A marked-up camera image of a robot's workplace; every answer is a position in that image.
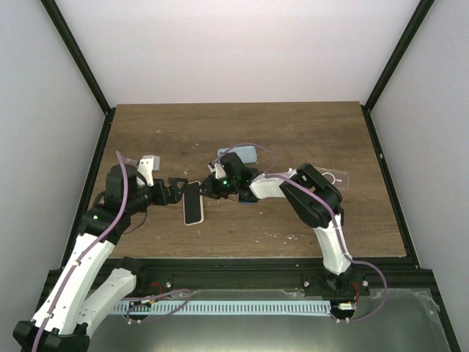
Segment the blue phone black screen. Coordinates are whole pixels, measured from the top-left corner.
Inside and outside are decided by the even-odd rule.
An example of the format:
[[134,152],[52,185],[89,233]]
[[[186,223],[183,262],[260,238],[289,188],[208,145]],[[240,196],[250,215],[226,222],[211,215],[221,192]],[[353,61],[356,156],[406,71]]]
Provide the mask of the blue phone black screen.
[[242,204],[256,204],[259,199],[254,195],[253,191],[249,188],[252,181],[259,175],[257,168],[248,168],[249,175],[241,184],[241,193],[238,194],[238,201]]

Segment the light blue phone case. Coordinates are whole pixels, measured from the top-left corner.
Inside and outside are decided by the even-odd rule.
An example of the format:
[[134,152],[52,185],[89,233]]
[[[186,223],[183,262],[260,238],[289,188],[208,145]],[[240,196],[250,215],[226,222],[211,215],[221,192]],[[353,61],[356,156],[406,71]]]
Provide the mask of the light blue phone case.
[[244,164],[255,164],[257,162],[257,152],[253,145],[230,148],[220,148],[217,150],[217,157],[224,153],[236,153]]

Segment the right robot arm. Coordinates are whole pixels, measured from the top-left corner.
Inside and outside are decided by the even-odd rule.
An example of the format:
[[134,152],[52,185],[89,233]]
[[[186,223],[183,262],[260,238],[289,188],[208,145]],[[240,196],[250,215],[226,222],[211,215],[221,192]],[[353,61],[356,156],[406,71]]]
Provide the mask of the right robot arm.
[[203,197],[224,198],[236,194],[242,200],[285,198],[298,218],[312,228],[327,271],[325,285],[336,296],[352,286],[352,257],[342,229],[342,195],[311,164],[277,174],[247,167],[236,153],[227,153],[208,164],[210,174],[199,187]]

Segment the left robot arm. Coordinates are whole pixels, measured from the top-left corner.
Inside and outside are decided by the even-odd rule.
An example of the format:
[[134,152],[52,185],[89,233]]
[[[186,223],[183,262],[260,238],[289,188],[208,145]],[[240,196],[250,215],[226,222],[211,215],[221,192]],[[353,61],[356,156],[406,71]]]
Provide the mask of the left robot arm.
[[102,265],[130,226],[131,218],[152,205],[176,204],[188,181],[155,179],[152,169],[116,165],[106,187],[85,212],[67,264],[31,320],[17,323],[12,335],[23,351],[86,351],[92,334],[111,309],[128,295],[142,297],[149,277],[142,261],[126,257],[93,290]]

